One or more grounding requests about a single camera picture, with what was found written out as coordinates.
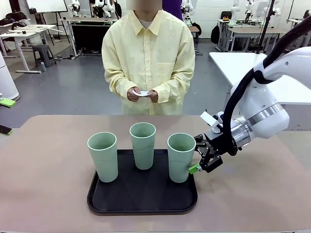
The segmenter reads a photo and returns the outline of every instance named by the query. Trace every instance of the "shirt collar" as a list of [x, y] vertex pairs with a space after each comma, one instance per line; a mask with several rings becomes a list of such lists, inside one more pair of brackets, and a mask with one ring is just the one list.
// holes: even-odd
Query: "shirt collar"
[[[139, 19], [135, 15], [134, 11], [130, 12], [130, 19], [134, 28], [135, 35], [138, 35], [138, 33], [144, 28], [142, 24], [140, 23]], [[148, 28], [154, 35], [158, 36], [160, 31], [161, 22], [163, 19], [163, 11], [159, 10], [152, 21], [150, 27]]]

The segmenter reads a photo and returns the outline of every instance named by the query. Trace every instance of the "green cup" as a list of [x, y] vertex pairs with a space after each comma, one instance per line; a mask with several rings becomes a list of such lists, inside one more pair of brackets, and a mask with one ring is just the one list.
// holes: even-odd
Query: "green cup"
[[183, 183], [189, 176], [196, 142], [186, 133], [176, 133], [167, 140], [169, 153], [170, 179], [176, 183]]
[[118, 176], [117, 137], [113, 133], [97, 133], [87, 141], [97, 174], [102, 182]]
[[150, 123], [137, 123], [130, 128], [135, 165], [147, 170], [154, 163], [156, 128]]

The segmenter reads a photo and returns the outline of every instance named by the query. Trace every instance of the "white paper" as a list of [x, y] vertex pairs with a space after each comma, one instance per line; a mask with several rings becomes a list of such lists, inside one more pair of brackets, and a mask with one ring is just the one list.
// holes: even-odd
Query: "white paper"
[[133, 93], [134, 93], [135, 95], [137, 95], [137, 96], [140, 96], [140, 97], [145, 97], [145, 96], [151, 95], [151, 93], [148, 94], [148, 92], [149, 92], [149, 91], [140, 91], [140, 94], [138, 94], [136, 91], [133, 90]]

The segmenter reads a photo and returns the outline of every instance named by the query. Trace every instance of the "gray stool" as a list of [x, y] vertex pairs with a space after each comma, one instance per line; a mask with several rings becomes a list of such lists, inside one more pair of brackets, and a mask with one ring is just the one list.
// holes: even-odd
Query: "gray stool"
[[[34, 58], [35, 58], [35, 66], [44, 62], [45, 67], [51, 67], [53, 63], [56, 64], [54, 59], [54, 55], [48, 45], [35, 45], [33, 46]], [[37, 58], [35, 52], [39, 52], [40, 57]]]

